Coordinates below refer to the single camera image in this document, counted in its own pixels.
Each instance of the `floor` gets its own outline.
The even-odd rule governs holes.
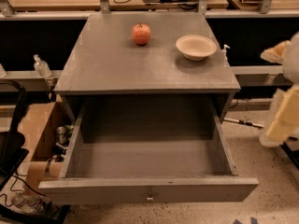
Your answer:
[[[226,118],[265,124],[270,102],[234,101]],[[64,223],[299,223],[299,170],[282,149],[263,147],[259,142],[262,129],[227,121],[222,128],[239,175],[259,179],[258,188],[244,202],[71,206]]]

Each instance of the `gray tabletop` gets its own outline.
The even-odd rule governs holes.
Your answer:
[[[151,40],[139,47],[132,27],[149,25]],[[64,67],[56,93],[230,92],[239,84],[218,45],[200,62],[176,48],[184,35],[204,35],[217,44],[204,16],[193,12],[92,14]]]

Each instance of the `drawer knob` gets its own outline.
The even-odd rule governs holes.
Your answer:
[[[146,198],[147,202],[153,202],[155,199],[151,196],[151,192],[149,192],[149,196]]]

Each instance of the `white bottle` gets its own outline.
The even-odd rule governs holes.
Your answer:
[[[40,77],[46,78],[52,75],[48,64],[41,60],[38,55],[34,55],[35,58],[35,70]]]
[[[33,215],[43,215],[45,213],[46,205],[39,196],[27,196],[18,192],[11,198],[11,202],[23,213]]]

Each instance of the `white cup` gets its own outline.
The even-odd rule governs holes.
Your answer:
[[[3,68],[2,64],[0,64],[0,78],[7,75],[6,70]]]

